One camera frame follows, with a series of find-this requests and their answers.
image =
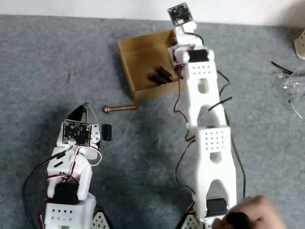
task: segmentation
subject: black cylindrical object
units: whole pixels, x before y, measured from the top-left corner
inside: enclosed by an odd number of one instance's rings
[[[165,68],[163,68],[161,65],[158,65],[156,67],[156,72],[162,76],[164,79],[166,79],[167,82],[171,83],[173,82],[173,76],[170,72],[168,72]]]
[[[156,73],[152,73],[148,76],[149,80],[158,84],[158,85],[161,85],[161,84],[166,84],[168,83],[166,81],[166,79],[162,78],[161,76],[159,76],[158,74]]]
[[[231,224],[234,229],[250,229],[251,222],[249,217],[243,212],[230,212],[225,220]]]
[[[112,126],[110,124],[102,125],[102,138],[104,141],[112,140]]]

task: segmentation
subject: clear plastic part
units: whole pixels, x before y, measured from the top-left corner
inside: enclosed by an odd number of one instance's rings
[[[296,116],[305,119],[305,71],[288,75],[279,74],[282,80],[281,88],[287,102],[294,110]]]

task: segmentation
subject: screw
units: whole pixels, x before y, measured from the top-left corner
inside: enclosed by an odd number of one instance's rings
[[[116,107],[108,107],[105,106],[103,108],[104,113],[109,114],[111,111],[125,111],[125,110],[135,110],[137,106],[116,106]]]

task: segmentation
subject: white wall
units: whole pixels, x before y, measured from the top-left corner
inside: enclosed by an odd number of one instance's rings
[[[305,0],[185,0],[195,21],[305,28]],[[0,0],[0,14],[169,20],[183,0]]]

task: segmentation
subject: gray carpet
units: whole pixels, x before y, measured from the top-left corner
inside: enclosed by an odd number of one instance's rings
[[[117,41],[171,29],[171,23],[0,16],[0,25],[0,228],[30,228],[21,185],[51,154],[62,119],[89,102],[102,124],[113,125],[113,141],[102,145],[103,161],[93,169],[90,192],[115,229],[173,229],[191,202],[173,179],[186,146],[185,124],[173,113],[177,94],[142,102],[137,111],[101,112],[106,104],[132,104]],[[288,228],[302,228],[305,124],[286,108],[277,87],[279,71],[270,64],[304,66],[292,45],[301,31],[199,24],[197,32],[232,81],[223,97],[233,96],[225,107],[247,173],[247,195],[266,195]],[[180,107],[186,108],[184,93]],[[179,170],[181,181],[190,185],[195,158],[191,146]],[[240,199],[239,167],[237,185]],[[35,218],[44,210],[46,187],[42,170],[28,187]],[[213,187],[210,195],[217,194]]]

